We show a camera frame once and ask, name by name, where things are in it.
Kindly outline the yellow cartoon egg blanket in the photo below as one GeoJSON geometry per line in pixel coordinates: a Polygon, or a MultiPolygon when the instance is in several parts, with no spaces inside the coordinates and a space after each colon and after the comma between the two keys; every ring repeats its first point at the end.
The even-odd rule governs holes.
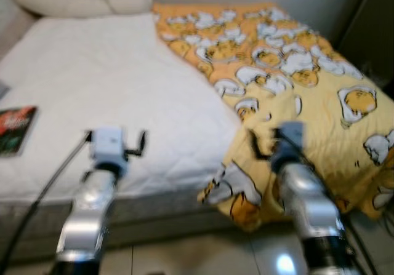
{"type": "Polygon", "coordinates": [[[240,120],[199,194],[240,228],[283,221],[279,180],[249,141],[304,124],[304,154],[340,212],[377,218],[394,182],[394,102],[326,38],[273,3],[153,7],[158,36],[203,75],[240,120]]]}

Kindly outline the dark cover paperback book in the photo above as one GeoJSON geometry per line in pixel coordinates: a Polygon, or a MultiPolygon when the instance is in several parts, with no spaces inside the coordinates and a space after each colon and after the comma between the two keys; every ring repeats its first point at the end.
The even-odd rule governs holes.
{"type": "Polygon", "coordinates": [[[14,157],[22,152],[37,112],[37,106],[0,110],[0,157],[14,157]]]}

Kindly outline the white quilted mattress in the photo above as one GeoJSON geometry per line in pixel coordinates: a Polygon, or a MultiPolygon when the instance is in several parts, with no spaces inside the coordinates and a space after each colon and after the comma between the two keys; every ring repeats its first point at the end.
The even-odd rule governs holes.
{"type": "Polygon", "coordinates": [[[197,196],[239,119],[206,78],[158,38],[150,14],[45,18],[0,60],[0,110],[36,106],[22,151],[0,157],[0,204],[30,204],[87,130],[120,127],[135,148],[119,199],[197,196]]]}

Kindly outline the beige bed base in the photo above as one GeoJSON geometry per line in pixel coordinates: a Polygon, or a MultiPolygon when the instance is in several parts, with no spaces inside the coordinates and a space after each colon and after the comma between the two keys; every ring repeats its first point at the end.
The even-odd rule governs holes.
{"type": "MultiPolygon", "coordinates": [[[[224,213],[199,202],[198,193],[198,189],[192,188],[116,198],[102,246],[130,246],[236,227],[224,213]]],[[[16,263],[51,257],[70,209],[70,200],[40,204],[12,250],[11,260],[16,263]]]]}

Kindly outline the dark grey wardrobe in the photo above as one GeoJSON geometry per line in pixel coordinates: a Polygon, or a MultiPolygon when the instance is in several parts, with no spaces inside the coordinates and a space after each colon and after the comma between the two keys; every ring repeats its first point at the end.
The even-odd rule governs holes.
{"type": "Polygon", "coordinates": [[[394,85],[394,0],[360,0],[339,51],[389,95],[394,85]]]}

